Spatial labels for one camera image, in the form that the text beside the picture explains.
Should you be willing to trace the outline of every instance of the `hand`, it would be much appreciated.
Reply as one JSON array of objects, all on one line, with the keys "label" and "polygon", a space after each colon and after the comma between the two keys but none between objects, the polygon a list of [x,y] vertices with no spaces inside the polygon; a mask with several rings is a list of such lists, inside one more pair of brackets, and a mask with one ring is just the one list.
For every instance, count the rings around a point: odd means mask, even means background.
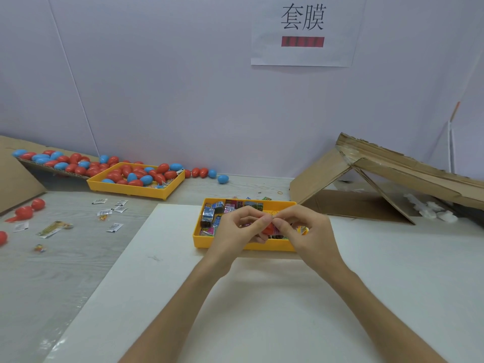
[{"label": "hand", "polygon": [[224,276],[247,243],[265,243],[268,237],[261,232],[271,221],[270,214],[251,206],[224,214],[214,241],[202,261],[214,267],[220,277]]},{"label": "hand", "polygon": [[[326,215],[294,205],[277,213],[272,223],[289,239],[301,259],[326,281],[348,268],[339,253],[330,219]],[[305,236],[294,229],[300,225],[309,228]]]}]

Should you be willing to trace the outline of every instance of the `cardboard box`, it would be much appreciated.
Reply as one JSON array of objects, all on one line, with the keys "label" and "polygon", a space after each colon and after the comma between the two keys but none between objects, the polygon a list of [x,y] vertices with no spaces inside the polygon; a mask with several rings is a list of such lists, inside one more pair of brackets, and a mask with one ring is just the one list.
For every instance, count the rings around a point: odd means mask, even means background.
[{"label": "cardboard box", "polygon": [[[45,187],[27,170],[20,160],[12,156],[12,152],[17,149],[26,149],[29,152],[42,153],[45,150],[58,150],[65,155],[70,156],[74,152],[55,147],[44,146],[26,140],[13,139],[7,136],[0,135],[0,213],[3,213],[25,201],[30,200],[44,192]],[[92,155],[85,155],[93,161],[98,161],[99,158]],[[42,170],[47,170],[63,175],[72,175],[86,179],[87,177],[59,171],[45,165],[36,164],[29,161],[27,165],[37,167]]]},{"label": "cardboard box", "polygon": [[[324,190],[350,170],[356,171],[378,195]],[[366,172],[442,200],[484,209],[484,182],[433,168],[343,133],[333,149],[291,182],[291,200],[319,213],[414,224]]]}]

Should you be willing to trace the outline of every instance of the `left hand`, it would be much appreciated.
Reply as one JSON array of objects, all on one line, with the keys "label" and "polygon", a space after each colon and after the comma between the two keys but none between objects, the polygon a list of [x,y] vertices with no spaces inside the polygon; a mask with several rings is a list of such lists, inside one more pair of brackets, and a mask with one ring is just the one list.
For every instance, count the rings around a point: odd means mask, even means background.
[{"label": "left hand", "polygon": [[267,236],[261,232],[271,223],[272,216],[251,206],[244,206],[224,214],[215,233],[214,241],[202,262],[214,267],[222,277],[228,273],[232,262],[249,242],[265,243]]}]

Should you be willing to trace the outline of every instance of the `yellow tray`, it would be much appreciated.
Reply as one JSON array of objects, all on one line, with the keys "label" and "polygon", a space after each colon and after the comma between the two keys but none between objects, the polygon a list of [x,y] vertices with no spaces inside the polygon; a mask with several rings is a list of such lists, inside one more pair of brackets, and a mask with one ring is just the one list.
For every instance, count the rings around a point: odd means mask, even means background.
[{"label": "yellow tray", "polygon": [[[200,214],[198,215],[197,225],[195,226],[195,230],[193,231],[193,243],[195,244],[196,248],[209,248],[212,241],[214,240],[211,236],[201,236],[200,231],[202,227],[200,226],[200,221],[202,220],[203,208],[205,207],[206,203],[214,204],[218,201],[223,201],[225,203],[226,200],[235,200],[235,201],[243,201],[244,204],[248,202],[256,202],[256,203],[263,203],[263,212],[269,213],[274,215],[285,209],[287,207],[296,205],[294,201],[272,201],[272,200],[242,200],[242,199],[226,199],[226,198],[206,198],[203,201],[202,209],[200,210]],[[292,246],[291,242],[288,239],[268,239],[265,244],[247,244],[244,247],[244,250],[265,250],[265,251],[289,251],[295,252],[294,247]]]},{"label": "yellow tray", "polygon": [[145,164],[133,164],[133,163],[118,163],[113,165],[111,168],[100,172],[98,175],[91,177],[87,180],[89,188],[93,191],[104,191],[104,192],[114,192],[117,194],[125,195],[136,195],[145,197],[154,197],[166,200],[168,196],[179,186],[180,183],[185,179],[185,171],[182,171],[178,177],[176,177],[166,188],[149,188],[149,187],[138,187],[130,185],[118,185],[117,183],[106,183],[101,182],[104,180],[109,172],[114,169],[119,169],[123,165],[129,164],[132,167],[141,166],[143,168],[153,167],[156,169],[157,165],[145,165]]}]

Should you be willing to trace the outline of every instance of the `forearm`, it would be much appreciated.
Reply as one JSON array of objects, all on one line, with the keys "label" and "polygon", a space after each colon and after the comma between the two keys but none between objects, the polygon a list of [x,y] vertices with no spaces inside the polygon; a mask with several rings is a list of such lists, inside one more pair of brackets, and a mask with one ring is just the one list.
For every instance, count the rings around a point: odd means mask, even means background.
[{"label": "forearm", "polygon": [[119,362],[176,362],[203,302],[217,281],[210,267],[198,263]]},{"label": "forearm", "polygon": [[360,321],[388,362],[445,362],[420,336],[378,300],[358,275],[344,268],[328,283]]}]

